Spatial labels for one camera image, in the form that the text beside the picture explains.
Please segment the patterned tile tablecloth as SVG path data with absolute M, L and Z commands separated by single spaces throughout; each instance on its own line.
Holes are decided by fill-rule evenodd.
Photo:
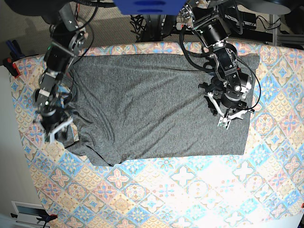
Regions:
M 195 156 L 93 166 L 59 143 L 44 144 L 33 123 L 42 56 L 16 62 L 11 77 L 19 134 L 42 206 L 55 228 L 243 228 L 303 215 L 304 53 L 236 43 L 259 55 L 260 102 L 243 156 Z

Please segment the white power strip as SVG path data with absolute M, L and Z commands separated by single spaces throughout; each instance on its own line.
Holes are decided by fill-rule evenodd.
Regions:
M 177 31 L 181 31 L 184 27 L 186 28 L 186 30 L 189 31 L 189 26 L 185 22 L 177 22 L 176 25 L 175 25 L 175 28 L 176 28 Z

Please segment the black clamp bottom left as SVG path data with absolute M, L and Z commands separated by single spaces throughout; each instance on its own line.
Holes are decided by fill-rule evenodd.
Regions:
M 50 221 L 58 218 L 57 215 L 28 215 L 28 214 L 13 214 L 10 216 L 17 219 L 18 223 L 28 224 L 28 225 L 48 225 Z

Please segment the red black clamp left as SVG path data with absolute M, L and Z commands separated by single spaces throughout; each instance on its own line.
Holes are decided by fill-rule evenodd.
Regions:
M 17 65 L 12 61 L 11 58 L 3 59 L 2 63 L 14 78 L 18 78 L 20 76 L 19 69 L 17 68 Z

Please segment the grey t-shirt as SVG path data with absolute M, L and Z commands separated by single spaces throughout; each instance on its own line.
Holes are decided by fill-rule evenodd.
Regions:
M 198 85 L 211 76 L 173 54 L 90 56 L 72 68 L 73 122 L 58 141 L 95 166 L 126 160 L 242 155 L 250 115 L 228 129 L 208 109 Z

